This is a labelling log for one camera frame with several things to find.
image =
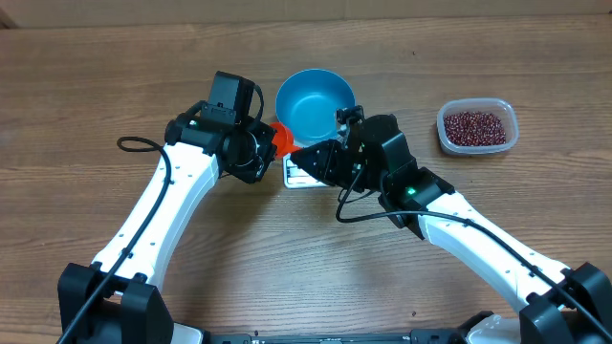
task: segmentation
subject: orange cup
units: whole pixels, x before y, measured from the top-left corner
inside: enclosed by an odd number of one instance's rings
[[[270,126],[276,130],[272,144],[276,146],[276,157],[282,158],[300,148],[294,146],[294,134],[281,122],[271,123]]]

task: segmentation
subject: container of red beans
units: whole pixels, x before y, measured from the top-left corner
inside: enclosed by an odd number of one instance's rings
[[[498,98],[450,101],[438,113],[438,136],[445,153],[484,155],[507,151],[518,140],[516,114]]]

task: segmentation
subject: clear plastic container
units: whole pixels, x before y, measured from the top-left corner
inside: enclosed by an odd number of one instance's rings
[[[447,132],[444,128],[444,117],[458,114],[460,112],[492,113],[496,115],[506,131],[506,143],[490,146],[459,146],[448,140]],[[453,100],[446,103],[438,113],[438,137],[442,150],[451,155],[485,155],[500,153],[512,148],[518,140],[518,122],[516,114],[510,104],[498,98],[468,98]]]

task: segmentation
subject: wooden surface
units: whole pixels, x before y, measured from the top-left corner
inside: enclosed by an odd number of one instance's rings
[[[11,27],[605,14],[612,0],[0,0]]]
[[[534,249],[612,275],[612,17],[410,19],[2,31],[0,342],[60,333],[57,278],[121,226],[157,163],[121,152],[207,98],[217,70],[261,84],[264,120],[289,75],[343,75],[368,115],[394,113],[411,152]],[[502,97],[520,139],[451,158],[445,102]],[[512,315],[457,259],[387,220],[335,221],[338,190],[221,180],[170,263],[174,319],[216,333],[370,333]],[[379,211],[374,199],[346,215]]]

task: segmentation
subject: orange object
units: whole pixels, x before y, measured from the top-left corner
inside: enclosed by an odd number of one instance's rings
[[[272,139],[272,144],[276,146],[277,158],[282,158],[300,149],[294,146],[294,134],[291,133],[289,128],[284,126],[281,122],[271,123],[270,126],[276,129],[276,135],[274,135],[274,139]]]

